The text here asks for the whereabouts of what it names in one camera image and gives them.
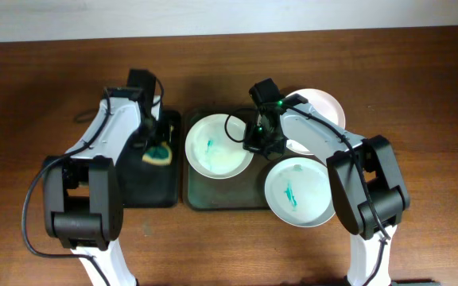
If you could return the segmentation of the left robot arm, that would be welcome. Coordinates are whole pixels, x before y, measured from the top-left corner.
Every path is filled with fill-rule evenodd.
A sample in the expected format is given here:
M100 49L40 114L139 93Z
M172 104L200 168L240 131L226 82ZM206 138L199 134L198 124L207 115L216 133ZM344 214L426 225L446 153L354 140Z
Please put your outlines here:
M81 260L94 285L136 285L118 236L123 223L116 164L131 142L147 147L157 132L159 79L132 69L126 86L109 87L95 119L62 157L44 162L45 229Z

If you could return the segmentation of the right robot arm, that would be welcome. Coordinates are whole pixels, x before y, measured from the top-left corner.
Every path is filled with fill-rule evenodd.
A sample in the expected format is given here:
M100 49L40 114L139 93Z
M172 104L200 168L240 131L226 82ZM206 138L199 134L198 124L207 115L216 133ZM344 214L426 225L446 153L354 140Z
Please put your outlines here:
M392 285L392 237L410 196L391 143L381 135L353 134L322 116L308 100L285 97L272 79L249 90L256 106L243 148L283 155L288 140L302 144L327 167L334 211L350 234L347 285Z

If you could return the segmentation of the green yellow sponge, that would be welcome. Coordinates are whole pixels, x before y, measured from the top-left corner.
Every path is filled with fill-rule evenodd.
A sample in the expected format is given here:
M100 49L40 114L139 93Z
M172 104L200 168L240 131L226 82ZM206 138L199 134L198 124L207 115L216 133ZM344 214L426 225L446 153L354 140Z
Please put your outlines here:
M142 161L154 166L171 165L173 161L171 144L174 130L175 128L173 126L163 128L158 139L146 148L142 155Z

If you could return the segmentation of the white plate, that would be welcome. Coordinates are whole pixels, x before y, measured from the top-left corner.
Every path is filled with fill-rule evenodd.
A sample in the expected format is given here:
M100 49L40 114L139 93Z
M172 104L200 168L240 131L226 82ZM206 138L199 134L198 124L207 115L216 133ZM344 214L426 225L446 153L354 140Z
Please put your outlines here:
M313 159L292 157L274 165L264 193L272 212L293 226L320 226L335 215L328 170Z
M340 103L329 93L319 89L304 88L290 92L288 97L295 94L299 94L300 96L307 99L318 113L320 113L332 123L335 123L343 129L346 127L346 117L344 110Z
M245 123L228 114L211 114L198 120L190 128L184 143L188 163L202 176L225 180L237 176L251 163L254 154L243 148Z

